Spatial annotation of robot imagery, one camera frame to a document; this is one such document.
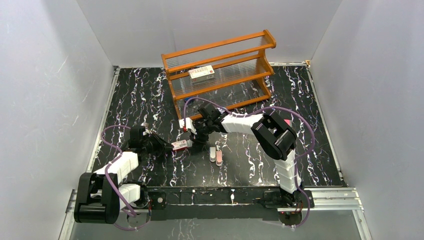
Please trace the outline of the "white stapler part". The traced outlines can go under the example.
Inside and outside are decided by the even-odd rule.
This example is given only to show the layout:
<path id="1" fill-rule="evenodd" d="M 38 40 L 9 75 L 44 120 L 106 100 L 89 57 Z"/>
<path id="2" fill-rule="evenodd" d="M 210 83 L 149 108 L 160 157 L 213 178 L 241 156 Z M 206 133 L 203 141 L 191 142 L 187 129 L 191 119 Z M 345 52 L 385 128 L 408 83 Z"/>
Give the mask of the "white stapler part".
<path id="1" fill-rule="evenodd" d="M 215 147 L 213 147 L 213 146 L 211 146 L 210 148 L 209 148 L 209 160 L 210 160 L 210 162 L 215 162 L 216 161 L 216 159 L 217 159 L 217 156 L 216 156 L 216 152 L 217 152 L 217 150 L 216 150 L 216 148 Z"/>

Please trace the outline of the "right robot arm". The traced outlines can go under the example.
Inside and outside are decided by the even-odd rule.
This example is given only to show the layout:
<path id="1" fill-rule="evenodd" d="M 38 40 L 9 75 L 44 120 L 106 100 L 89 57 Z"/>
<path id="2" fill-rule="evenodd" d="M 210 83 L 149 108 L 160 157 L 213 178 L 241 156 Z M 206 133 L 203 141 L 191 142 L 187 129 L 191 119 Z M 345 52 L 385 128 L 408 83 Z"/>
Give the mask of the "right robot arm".
<path id="1" fill-rule="evenodd" d="M 198 111 L 200 119 L 187 117 L 180 121 L 181 128 L 190 133 L 191 141 L 204 145 L 214 132 L 247 134 L 256 137 L 264 153 L 274 160 L 279 189 L 264 191 L 255 203 L 265 207 L 295 207 L 301 204 L 302 180 L 295 166 L 297 134 L 276 110 L 241 115 L 220 112 L 211 103 L 205 103 Z"/>

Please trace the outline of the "small red white staple box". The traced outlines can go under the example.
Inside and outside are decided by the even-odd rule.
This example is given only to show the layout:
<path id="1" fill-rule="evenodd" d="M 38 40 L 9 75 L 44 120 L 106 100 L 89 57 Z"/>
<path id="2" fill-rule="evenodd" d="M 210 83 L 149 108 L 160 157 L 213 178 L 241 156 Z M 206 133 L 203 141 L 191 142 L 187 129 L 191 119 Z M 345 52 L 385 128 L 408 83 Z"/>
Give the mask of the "small red white staple box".
<path id="1" fill-rule="evenodd" d="M 182 151 L 188 148 L 191 148 L 193 146 L 193 141 L 192 140 L 180 140 L 180 141 L 175 141 L 171 143 L 172 145 L 172 150 L 177 152 L 177 151 Z"/>

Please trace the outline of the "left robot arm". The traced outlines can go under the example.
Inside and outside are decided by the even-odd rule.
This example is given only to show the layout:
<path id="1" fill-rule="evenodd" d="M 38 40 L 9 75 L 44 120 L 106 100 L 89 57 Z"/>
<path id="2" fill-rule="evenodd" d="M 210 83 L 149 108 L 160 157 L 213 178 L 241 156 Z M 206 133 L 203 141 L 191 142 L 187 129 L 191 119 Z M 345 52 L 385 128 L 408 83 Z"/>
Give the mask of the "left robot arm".
<path id="1" fill-rule="evenodd" d="M 173 145 L 148 127 L 129 127 L 129 139 L 117 146 L 101 139 L 118 151 L 104 167 L 83 173 L 78 182 L 73 217 L 77 223 L 115 224 L 120 212 L 128 217 L 137 215 L 136 209 L 151 210 L 153 201 L 143 183 L 126 183 L 125 178 L 139 166 L 139 155 L 154 157 L 173 150 Z"/>

